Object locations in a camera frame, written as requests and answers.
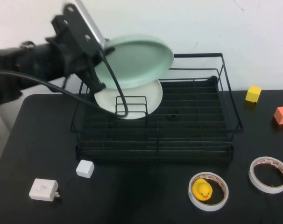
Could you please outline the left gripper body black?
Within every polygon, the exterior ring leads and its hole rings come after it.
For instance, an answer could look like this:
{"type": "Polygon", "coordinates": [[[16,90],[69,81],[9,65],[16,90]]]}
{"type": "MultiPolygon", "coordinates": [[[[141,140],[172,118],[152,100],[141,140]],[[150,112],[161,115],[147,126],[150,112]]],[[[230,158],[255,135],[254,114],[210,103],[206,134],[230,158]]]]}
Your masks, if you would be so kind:
{"type": "Polygon", "coordinates": [[[83,3],[64,3],[62,14],[52,20],[56,35],[46,38],[60,55],[64,74],[94,66],[104,49],[104,37],[83,3]]]}

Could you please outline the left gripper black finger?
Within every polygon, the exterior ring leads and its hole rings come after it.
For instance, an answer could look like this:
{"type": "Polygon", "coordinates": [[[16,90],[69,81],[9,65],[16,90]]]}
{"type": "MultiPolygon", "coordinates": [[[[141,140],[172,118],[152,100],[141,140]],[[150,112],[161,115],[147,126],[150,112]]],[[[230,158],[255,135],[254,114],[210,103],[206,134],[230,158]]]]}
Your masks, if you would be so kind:
{"type": "Polygon", "coordinates": [[[100,92],[106,88],[106,85],[100,82],[94,67],[83,71],[82,81],[92,91],[92,93],[100,92]]]}
{"type": "Polygon", "coordinates": [[[102,49],[102,51],[101,51],[101,57],[108,57],[108,56],[111,55],[114,51],[115,51],[115,47],[109,47],[109,48],[102,49]]]}

